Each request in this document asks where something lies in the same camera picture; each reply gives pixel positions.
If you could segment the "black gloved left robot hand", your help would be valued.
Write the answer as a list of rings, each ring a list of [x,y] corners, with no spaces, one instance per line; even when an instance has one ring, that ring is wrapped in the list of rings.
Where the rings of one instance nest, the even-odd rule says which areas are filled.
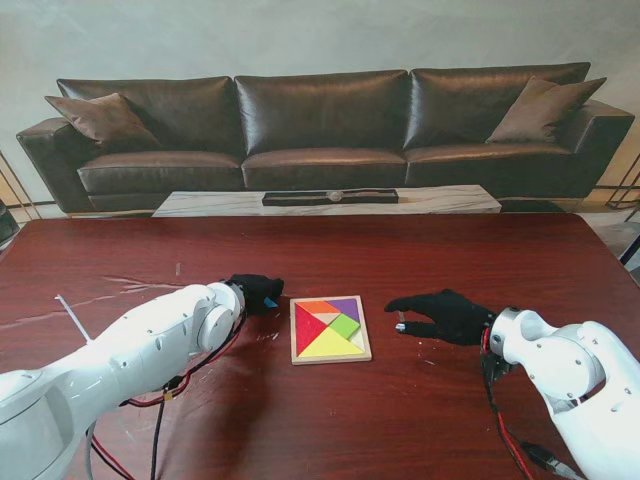
[[[282,279],[258,274],[234,274],[226,283],[240,288],[248,316],[262,315],[275,308],[284,290]]]

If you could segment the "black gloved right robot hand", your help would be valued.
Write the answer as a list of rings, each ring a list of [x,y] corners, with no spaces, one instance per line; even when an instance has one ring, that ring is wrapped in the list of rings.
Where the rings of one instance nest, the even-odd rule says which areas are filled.
[[[497,314],[451,289],[391,300],[386,312],[413,312],[429,322],[400,321],[396,331],[418,338],[443,340],[459,346],[480,345]]]

